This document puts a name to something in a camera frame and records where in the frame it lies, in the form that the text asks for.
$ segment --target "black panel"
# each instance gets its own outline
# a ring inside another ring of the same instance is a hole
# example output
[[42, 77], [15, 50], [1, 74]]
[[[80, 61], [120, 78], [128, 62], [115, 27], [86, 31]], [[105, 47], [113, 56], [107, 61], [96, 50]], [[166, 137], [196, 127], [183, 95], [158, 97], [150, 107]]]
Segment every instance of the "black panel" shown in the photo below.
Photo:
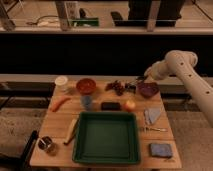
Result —
[[0, 34], [0, 73], [141, 75], [170, 50], [194, 51], [213, 76], [212, 36]]

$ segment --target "green tray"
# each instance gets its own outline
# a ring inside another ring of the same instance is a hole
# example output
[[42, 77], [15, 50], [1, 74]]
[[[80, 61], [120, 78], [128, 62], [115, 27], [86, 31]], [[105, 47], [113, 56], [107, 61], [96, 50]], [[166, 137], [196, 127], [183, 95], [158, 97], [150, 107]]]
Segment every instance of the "green tray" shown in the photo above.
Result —
[[140, 162], [135, 115], [127, 112], [82, 112], [73, 161], [87, 164]]

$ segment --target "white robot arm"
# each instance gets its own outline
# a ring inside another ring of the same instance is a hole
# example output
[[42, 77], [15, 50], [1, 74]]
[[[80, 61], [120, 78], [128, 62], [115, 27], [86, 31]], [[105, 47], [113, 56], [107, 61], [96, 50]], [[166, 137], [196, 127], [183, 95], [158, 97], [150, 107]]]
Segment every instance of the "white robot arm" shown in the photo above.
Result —
[[166, 54], [164, 60], [148, 68], [144, 75], [162, 80], [170, 74], [175, 74], [213, 127], [213, 88], [193, 69], [197, 59], [197, 55], [193, 52], [172, 50]]

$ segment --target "red bowl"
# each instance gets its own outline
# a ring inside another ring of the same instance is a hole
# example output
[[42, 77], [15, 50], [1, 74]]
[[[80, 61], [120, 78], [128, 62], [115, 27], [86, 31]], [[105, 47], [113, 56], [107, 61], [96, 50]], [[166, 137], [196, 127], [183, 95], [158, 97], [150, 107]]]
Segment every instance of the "red bowl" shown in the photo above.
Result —
[[90, 95], [95, 91], [96, 83], [90, 78], [84, 78], [77, 82], [76, 89], [82, 95]]

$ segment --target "orange carrot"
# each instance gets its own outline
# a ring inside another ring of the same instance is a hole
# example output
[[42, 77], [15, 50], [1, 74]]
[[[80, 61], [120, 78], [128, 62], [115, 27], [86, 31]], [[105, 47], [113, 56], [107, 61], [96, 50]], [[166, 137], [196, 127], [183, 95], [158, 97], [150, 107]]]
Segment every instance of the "orange carrot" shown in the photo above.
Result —
[[62, 104], [64, 104], [66, 101], [70, 100], [71, 98], [68, 96], [64, 96], [61, 99], [59, 99], [58, 101], [56, 101], [51, 107], [50, 110], [52, 112], [57, 112], [57, 110], [60, 108], [60, 106]]

